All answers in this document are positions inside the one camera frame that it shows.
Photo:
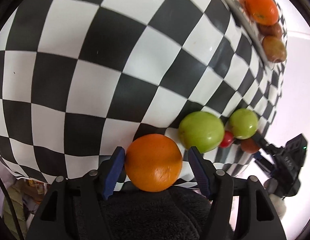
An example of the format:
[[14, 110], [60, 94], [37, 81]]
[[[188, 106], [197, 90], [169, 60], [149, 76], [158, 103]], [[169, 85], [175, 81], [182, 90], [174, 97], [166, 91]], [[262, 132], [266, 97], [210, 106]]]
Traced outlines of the red apple on plate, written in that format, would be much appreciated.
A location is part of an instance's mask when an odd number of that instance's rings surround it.
[[283, 32], [282, 28], [280, 27], [279, 23], [276, 23], [274, 25], [263, 25], [263, 24], [257, 24], [259, 32], [263, 36], [274, 36], [278, 39], [281, 39]]

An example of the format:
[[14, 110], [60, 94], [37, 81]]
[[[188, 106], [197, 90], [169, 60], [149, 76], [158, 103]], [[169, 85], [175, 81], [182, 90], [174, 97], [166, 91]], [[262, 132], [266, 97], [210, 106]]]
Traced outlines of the dark red orange tomato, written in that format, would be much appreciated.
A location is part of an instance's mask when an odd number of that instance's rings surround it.
[[249, 154], [255, 154], [260, 150], [260, 146], [252, 138], [241, 140], [240, 145], [243, 152]]

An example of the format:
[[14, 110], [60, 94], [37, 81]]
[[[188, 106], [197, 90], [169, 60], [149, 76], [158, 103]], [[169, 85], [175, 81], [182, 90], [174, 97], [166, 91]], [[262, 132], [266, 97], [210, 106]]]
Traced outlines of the floral white oval plate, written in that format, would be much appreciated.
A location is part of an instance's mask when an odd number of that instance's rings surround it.
[[234, 0], [225, 0], [227, 3], [230, 11], [238, 18], [242, 26], [244, 27], [245, 31], [247, 32], [248, 36], [250, 37], [252, 44], [256, 51], [259, 54], [259, 57], [263, 63], [264, 67], [269, 67], [269, 61], [267, 60], [267, 57], [265, 55], [265, 52], [262, 48], [262, 45], [259, 41], [258, 36], [256, 35], [254, 29], [250, 25], [249, 21], [247, 18], [244, 16], [244, 14], [240, 11], [239, 7], [236, 5]]

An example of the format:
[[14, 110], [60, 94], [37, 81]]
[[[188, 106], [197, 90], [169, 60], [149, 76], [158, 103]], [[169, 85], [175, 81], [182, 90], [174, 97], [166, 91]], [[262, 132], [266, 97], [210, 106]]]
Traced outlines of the large orange on plate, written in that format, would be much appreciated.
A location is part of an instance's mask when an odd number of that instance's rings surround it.
[[279, 13], [273, 0], [245, 0], [246, 10], [253, 20], [261, 25], [274, 25], [279, 20]]

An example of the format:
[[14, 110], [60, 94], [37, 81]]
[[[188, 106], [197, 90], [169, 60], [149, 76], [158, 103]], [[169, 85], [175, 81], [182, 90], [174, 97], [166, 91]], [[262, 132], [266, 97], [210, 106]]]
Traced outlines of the red cherry tomato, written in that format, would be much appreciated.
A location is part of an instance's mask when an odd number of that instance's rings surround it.
[[219, 147], [220, 148], [227, 148], [229, 147], [234, 141], [234, 136], [230, 131], [225, 131], [223, 140], [221, 141]]

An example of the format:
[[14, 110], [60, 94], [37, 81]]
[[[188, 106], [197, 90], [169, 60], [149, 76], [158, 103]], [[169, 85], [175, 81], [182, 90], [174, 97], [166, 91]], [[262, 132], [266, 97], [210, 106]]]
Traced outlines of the small green apple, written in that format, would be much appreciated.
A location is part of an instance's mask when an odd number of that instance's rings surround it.
[[229, 127], [236, 139], [248, 139], [258, 130], [258, 117], [250, 109], [238, 109], [230, 116]]

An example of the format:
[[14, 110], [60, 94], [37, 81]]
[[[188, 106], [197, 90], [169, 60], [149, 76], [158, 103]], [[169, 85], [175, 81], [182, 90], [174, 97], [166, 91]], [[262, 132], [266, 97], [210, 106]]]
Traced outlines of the black white checkered cloth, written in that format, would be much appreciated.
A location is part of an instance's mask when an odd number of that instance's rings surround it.
[[191, 112], [253, 110], [266, 134], [285, 65], [265, 68], [224, 0], [20, 0], [0, 27], [0, 162], [52, 183]]

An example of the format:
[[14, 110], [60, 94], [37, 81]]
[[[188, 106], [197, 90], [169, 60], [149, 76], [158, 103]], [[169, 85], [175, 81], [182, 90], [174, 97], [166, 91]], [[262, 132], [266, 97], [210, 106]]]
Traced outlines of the brownish green apple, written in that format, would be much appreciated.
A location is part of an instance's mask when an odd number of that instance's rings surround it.
[[270, 62], [281, 63], [287, 59], [285, 45], [275, 36], [265, 36], [262, 40], [262, 47]]

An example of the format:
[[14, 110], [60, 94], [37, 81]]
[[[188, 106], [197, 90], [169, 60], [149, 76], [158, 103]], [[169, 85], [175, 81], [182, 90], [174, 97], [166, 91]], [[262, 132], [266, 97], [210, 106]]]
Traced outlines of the large green apple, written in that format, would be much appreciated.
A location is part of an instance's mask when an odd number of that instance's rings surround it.
[[179, 139], [187, 150], [195, 146], [200, 153], [209, 152], [220, 145], [224, 138], [224, 124], [208, 112], [188, 114], [178, 127]]

